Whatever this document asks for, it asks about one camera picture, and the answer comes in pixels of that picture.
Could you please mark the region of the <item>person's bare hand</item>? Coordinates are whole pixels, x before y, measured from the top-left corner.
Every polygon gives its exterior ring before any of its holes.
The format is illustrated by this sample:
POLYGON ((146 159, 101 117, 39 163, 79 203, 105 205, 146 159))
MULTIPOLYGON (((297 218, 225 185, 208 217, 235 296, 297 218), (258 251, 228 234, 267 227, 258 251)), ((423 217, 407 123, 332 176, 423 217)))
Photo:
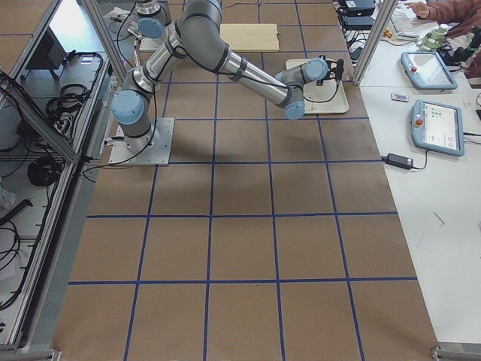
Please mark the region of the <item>person's bare hand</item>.
POLYGON ((405 7, 410 9, 419 19, 427 19, 429 17, 430 9, 424 2, 406 2, 405 7))

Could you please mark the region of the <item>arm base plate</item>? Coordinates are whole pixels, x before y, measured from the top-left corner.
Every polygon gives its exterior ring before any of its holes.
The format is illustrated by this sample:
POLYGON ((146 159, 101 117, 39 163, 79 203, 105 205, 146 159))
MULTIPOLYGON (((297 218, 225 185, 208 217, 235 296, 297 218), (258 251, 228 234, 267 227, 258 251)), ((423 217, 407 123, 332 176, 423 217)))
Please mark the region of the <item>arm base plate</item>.
POLYGON ((124 136, 121 126, 118 126, 116 137, 121 139, 113 141, 109 164, 167 166, 171 157, 175 119, 157 117, 153 124, 155 129, 141 138, 124 136))
POLYGON ((153 53, 159 46, 160 41, 158 39, 142 38, 138 49, 141 53, 153 53))

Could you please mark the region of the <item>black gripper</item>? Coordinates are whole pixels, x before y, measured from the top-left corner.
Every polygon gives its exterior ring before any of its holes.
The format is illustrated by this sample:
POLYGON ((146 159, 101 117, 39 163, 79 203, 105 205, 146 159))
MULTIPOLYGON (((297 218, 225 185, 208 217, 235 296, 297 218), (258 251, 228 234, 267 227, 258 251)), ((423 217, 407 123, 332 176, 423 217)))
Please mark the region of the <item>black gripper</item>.
POLYGON ((341 82, 344 73, 344 61, 342 59, 327 59, 326 62, 328 65, 328 74, 326 75, 326 78, 328 80, 335 80, 336 82, 341 82))

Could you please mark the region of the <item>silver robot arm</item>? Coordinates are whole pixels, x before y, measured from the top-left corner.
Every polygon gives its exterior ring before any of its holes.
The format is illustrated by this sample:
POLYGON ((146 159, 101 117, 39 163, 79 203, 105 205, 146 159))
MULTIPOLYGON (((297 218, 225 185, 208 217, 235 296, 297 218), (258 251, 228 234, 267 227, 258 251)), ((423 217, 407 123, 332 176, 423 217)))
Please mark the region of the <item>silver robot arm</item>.
POLYGON ((167 1, 136 1, 134 12, 138 16, 138 29, 145 38, 158 39, 171 24, 171 12, 167 1))
POLYGON ((343 77, 343 60, 319 56, 275 76, 264 72, 220 37, 222 9, 217 1, 189 1, 180 17, 172 20, 168 5, 161 1, 138 2, 139 29, 148 38, 158 38, 159 47, 143 64, 130 69, 122 90, 113 97, 111 111, 129 152, 136 155, 153 145, 156 126, 147 113, 158 84, 186 57, 196 65, 267 99, 290 120, 304 116, 304 85, 343 77))

